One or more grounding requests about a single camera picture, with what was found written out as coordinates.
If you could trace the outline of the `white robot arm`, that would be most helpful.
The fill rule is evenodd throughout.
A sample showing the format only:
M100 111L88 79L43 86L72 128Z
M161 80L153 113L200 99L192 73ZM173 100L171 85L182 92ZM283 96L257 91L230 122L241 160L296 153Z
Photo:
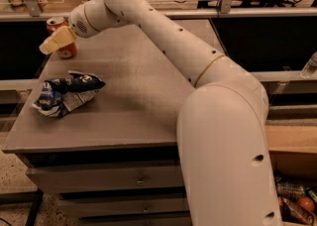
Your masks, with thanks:
M149 0L90 0L41 44L52 53L77 37L134 24L194 90L177 119L177 145L193 226L282 226L264 123L262 84Z

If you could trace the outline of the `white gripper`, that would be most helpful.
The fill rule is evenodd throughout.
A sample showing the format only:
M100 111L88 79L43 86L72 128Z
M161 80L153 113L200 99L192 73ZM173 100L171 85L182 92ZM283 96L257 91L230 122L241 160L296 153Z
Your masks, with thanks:
M76 34L81 38L90 38L97 35L98 29L98 4L89 1L74 8L69 15L69 26L58 27L39 46L40 51L51 54L76 41Z

